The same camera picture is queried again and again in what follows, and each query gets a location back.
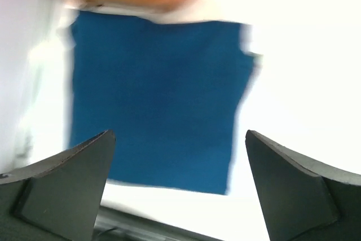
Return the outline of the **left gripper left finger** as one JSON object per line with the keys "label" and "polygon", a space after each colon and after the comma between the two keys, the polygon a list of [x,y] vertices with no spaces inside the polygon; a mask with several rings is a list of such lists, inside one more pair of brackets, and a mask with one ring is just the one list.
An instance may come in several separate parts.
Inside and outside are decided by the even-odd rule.
{"label": "left gripper left finger", "polygon": [[115,144],[107,130],[1,174],[1,240],[91,240]]}

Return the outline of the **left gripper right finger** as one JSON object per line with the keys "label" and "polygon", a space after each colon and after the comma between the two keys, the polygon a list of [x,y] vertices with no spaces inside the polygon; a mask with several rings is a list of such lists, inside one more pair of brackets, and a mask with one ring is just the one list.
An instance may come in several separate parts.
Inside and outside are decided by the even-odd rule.
{"label": "left gripper right finger", "polygon": [[270,240],[360,240],[360,175],[256,131],[245,145]]}

